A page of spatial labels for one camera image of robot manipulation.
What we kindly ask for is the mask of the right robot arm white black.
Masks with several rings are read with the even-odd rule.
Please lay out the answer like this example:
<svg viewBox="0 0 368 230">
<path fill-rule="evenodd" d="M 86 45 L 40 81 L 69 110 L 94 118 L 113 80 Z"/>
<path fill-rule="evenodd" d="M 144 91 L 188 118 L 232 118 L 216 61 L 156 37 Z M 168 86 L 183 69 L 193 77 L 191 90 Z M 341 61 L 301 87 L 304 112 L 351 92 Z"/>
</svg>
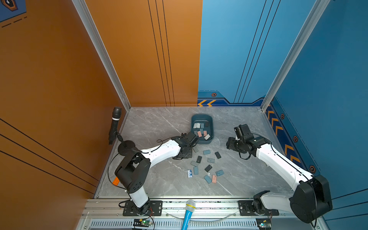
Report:
<svg viewBox="0 0 368 230">
<path fill-rule="evenodd" d="M 292 194 L 262 191 L 253 197 L 248 209 L 258 215 L 271 210 L 292 212 L 304 223 L 312 223 L 320 216 L 332 211 L 333 203 L 328 180 L 297 166 L 277 151 L 272 142 L 250 131 L 247 124 L 234 128 L 235 137 L 228 138 L 226 147 L 240 155 L 254 156 L 280 175 L 291 187 Z"/>
</svg>

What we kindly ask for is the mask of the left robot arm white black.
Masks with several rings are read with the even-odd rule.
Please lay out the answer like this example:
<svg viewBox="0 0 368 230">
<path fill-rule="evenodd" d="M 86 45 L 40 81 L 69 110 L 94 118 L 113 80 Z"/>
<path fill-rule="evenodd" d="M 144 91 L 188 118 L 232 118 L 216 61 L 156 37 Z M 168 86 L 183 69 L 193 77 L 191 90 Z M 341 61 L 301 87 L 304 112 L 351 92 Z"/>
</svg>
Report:
<svg viewBox="0 0 368 230">
<path fill-rule="evenodd" d="M 192 157 L 192 148 L 199 138 L 192 132 L 181 136 L 159 141 L 157 147 L 139 150 L 135 143 L 124 141 L 118 148 L 118 153 L 124 156 L 115 170 L 115 176 L 125 188 L 133 207 L 139 214 L 149 210 L 149 197 L 144 184 L 150 169 L 169 158 L 174 160 Z"/>
</svg>

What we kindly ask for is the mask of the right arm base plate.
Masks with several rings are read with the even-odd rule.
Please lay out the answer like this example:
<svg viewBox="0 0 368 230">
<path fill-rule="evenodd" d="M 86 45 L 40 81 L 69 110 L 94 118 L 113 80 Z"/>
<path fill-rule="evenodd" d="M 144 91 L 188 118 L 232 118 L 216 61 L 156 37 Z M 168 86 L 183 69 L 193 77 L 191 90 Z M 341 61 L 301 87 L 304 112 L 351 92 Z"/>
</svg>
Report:
<svg viewBox="0 0 368 230">
<path fill-rule="evenodd" d="M 276 209 L 266 209 L 262 204 L 254 205 L 253 200 L 239 200 L 239 212 L 241 216 L 279 216 Z"/>
</svg>

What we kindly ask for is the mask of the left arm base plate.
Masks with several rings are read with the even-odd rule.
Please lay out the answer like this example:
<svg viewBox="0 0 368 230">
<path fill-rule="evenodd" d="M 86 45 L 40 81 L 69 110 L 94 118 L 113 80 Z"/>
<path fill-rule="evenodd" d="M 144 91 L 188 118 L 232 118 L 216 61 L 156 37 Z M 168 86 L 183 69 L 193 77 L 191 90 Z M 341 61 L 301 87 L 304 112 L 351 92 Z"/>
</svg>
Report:
<svg viewBox="0 0 368 230">
<path fill-rule="evenodd" d="M 119 203 L 119 207 L 123 209 L 123 216 L 161 216 L 163 210 L 163 202 L 161 200 L 149 200 L 142 207 L 138 208 L 133 201 L 127 200 Z"/>
</svg>

